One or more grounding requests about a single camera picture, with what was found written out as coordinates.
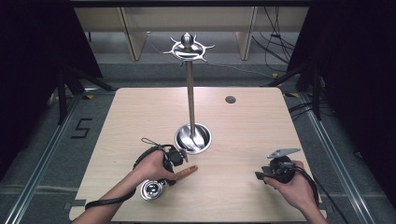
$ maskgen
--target wooden table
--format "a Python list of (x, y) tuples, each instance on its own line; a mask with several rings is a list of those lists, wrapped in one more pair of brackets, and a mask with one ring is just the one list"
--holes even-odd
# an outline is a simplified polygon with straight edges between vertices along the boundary
[[(236, 98), (234, 104), (225, 101)], [(302, 221), (277, 190), (256, 179), (278, 148), (301, 147), (290, 114), (277, 88), (194, 88), (195, 120), (212, 132), (210, 148), (190, 155), (198, 171), (174, 186), (165, 186), (157, 200), (140, 193), (125, 202), (114, 221), (147, 222), (274, 222)], [(187, 88), (120, 89), (108, 112), (76, 200), (99, 199), (130, 172), (150, 145), (174, 145), (177, 129), (189, 123)], [(290, 155), (309, 166), (303, 151)], [(74, 206), (70, 218), (83, 212)]]

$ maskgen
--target wrist strap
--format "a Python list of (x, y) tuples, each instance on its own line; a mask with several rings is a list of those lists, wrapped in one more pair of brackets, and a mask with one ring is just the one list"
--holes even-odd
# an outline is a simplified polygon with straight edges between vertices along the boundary
[(132, 190), (130, 193), (119, 197), (119, 198), (115, 198), (115, 199), (106, 199), (106, 200), (98, 200), (98, 201), (93, 201), (90, 203), (87, 203), (85, 205), (85, 210), (91, 208), (91, 207), (95, 207), (95, 206), (101, 206), (101, 205), (109, 205), (109, 204), (115, 204), (115, 203), (123, 203), (125, 201), (127, 201), (128, 199), (132, 198), (132, 196), (134, 196), (134, 193), (136, 192), (136, 189)]

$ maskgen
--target hand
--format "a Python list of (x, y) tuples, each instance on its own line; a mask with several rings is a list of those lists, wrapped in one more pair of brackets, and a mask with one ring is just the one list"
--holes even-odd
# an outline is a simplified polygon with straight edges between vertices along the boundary
[(140, 176), (141, 181), (169, 179), (175, 180), (175, 174), (163, 168), (163, 152), (156, 150), (147, 155), (137, 166), (134, 168), (134, 173)]
[[(304, 169), (304, 165), (301, 161), (293, 161), (293, 163)], [(300, 211), (304, 208), (312, 207), (312, 205), (316, 207), (311, 186), (298, 172), (295, 173), (294, 178), (287, 184), (282, 184), (270, 177), (265, 177), (264, 183), (277, 189), (291, 206)]]

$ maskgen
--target silver metal object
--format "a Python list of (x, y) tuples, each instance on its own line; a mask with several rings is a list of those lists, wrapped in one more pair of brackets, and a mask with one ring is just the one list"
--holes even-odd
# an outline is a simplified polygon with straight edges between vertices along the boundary
[(140, 193), (144, 200), (158, 199), (163, 194), (163, 182), (156, 180), (146, 180), (143, 182)]
[(269, 154), (267, 156), (267, 159), (279, 158), (279, 157), (287, 156), (287, 155), (289, 155), (291, 153), (298, 152), (300, 150), (301, 150), (300, 148), (281, 148), (281, 149), (277, 149), (275, 152)]
[(180, 127), (175, 134), (178, 148), (184, 148), (188, 154), (198, 154), (207, 150), (212, 143), (212, 133), (206, 126), (196, 123), (195, 136), (191, 137), (190, 124)]
[(184, 125), (177, 131), (175, 142), (179, 148), (185, 148), (187, 153), (197, 154), (208, 148), (211, 143), (211, 134), (204, 125), (198, 126), (195, 123), (192, 61), (200, 59), (206, 62), (204, 59), (206, 49), (211, 49), (215, 46), (206, 47), (196, 41), (196, 36), (192, 37), (189, 33), (184, 34), (181, 37), (180, 42), (177, 42), (172, 37), (171, 40), (175, 42), (175, 45), (170, 51), (165, 53), (173, 54), (176, 58), (186, 64), (187, 94), (190, 113), (190, 124)]

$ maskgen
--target finger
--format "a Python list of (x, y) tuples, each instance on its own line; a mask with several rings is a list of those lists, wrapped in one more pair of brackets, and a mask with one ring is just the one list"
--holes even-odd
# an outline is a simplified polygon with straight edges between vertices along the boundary
[(267, 183), (268, 185), (274, 187), (275, 189), (279, 189), (282, 186), (282, 183), (280, 183), (279, 181), (277, 181), (271, 177), (265, 177), (264, 183)]
[(171, 172), (169, 172), (167, 170), (164, 170), (163, 176), (164, 176), (165, 179), (168, 179), (168, 180), (176, 180), (177, 179), (177, 175), (176, 174), (171, 173)]
[(162, 151), (160, 151), (160, 150), (155, 150), (155, 151), (153, 151), (153, 152), (151, 152), (150, 154), (149, 154), (149, 156), (152, 156), (152, 157), (159, 157), (159, 158), (163, 158), (163, 152)]
[(294, 164), (295, 166), (298, 166), (298, 167), (304, 169), (304, 164), (303, 164), (302, 161), (292, 161), (292, 162), (293, 162), (293, 164)]

